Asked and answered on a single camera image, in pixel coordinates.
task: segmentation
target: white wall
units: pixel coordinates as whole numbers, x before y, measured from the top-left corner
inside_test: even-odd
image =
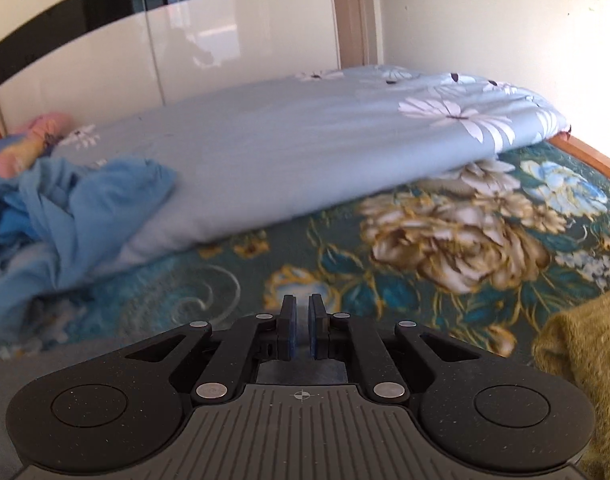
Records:
[[[511,81],[610,156],[610,0],[381,0],[384,61]]]

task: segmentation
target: white flower print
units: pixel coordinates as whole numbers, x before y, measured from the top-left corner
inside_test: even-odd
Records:
[[[96,129],[95,124],[90,124],[89,126],[82,126],[71,132],[67,137],[59,142],[59,146],[69,146],[70,144],[75,145],[76,150],[80,150],[81,148],[89,148],[90,146],[95,146],[98,140],[100,140],[100,136],[93,135],[92,132]]]
[[[418,75],[414,75],[409,72],[409,70],[400,66],[383,70],[382,76],[387,83],[404,81],[405,79],[414,79],[418,77]]]
[[[549,139],[558,133],[558,118],[551,110],[543,110],[542,108],[536,112],[536,117],[543,126],[543,134],[540,140]]]
[[[447,171],[421,181],[425,189],[447,189],[461,196],[495,196],[520,188],[520,180],[509,173],[516,167],[498,158],[471,162],[457,170]]]
[[[411,119],[437,119],[437,121],[432,123],[433,127],[461,123],[469,135],[478,142],[484,141],[482,128],[485,128],[494,140],[494,151],[496,153],[502,150],[503,143],[500,130],[507,136],[509,144],[513,144],[516,138],[516,134],[507,124],[512,122],[510,118],[481,114],[475,108],[462,110],[459,104],[452,101],[432,99],[421,101],[420,99],[408,97],[406,101],[399,103],[398,110]]]
[[[428,91],[432,97],[441,99],[443,97],[459,97],[467,93],[466,85],[475,83],[476,79],[469,75],[456,73],[447,74],[439,86],[429,87]]]
[[[556,263],[576,269],[589,282],[594,282],[600,290],[610,289],[610,257],[604,254],[600,258],[591,256],[587,251],[557,253]]]
[[[505,83],[503,81],[494,81],[492,79],[489,79],[487,81],[487,84],[483,88],[483,92],[491,92],[492,90],[500,90],[507,95],[515,94],[518,91],[518,89],[515,86],[513,86],[509,83]]]
[[[315,72],[301,72],[300,74],[296,74],[296,79],[304,82],[342,79],[343,77],[344,73],[342,73],[342,70],[317,70]]]

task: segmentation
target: wooden bed frame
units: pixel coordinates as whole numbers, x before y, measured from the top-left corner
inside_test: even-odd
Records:
[[[610,179],[610,158],[594,150],[591,146],[582,142],[582,140],[572,137],[571,134],[560,133],[549,139],[549,142],[565,153],[569,153],[575,158],[582,160],[585,164],[591,166],[594,170],[600,171]]]

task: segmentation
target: crosshair marking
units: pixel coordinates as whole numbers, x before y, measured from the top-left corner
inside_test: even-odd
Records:
[[[311,394],[309,392],[300,390],[299,392],[296,392],[295,394],[293,394],[292,397],[295,397],[300,402],[302,402],[303,400],[309,399],[309,397],[311,397]]]

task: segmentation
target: circular pad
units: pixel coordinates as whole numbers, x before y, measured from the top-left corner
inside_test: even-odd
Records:
[[[483,390],[474,403],[489,422],[506,428],[536,426],[549,415],[549,403],[540,393],[510,384]]]
[[[86,384],[62,392],[51,411],[58,420],[75,428],[95,428],[109,424],[127,408],[127,397],[117,388]]]

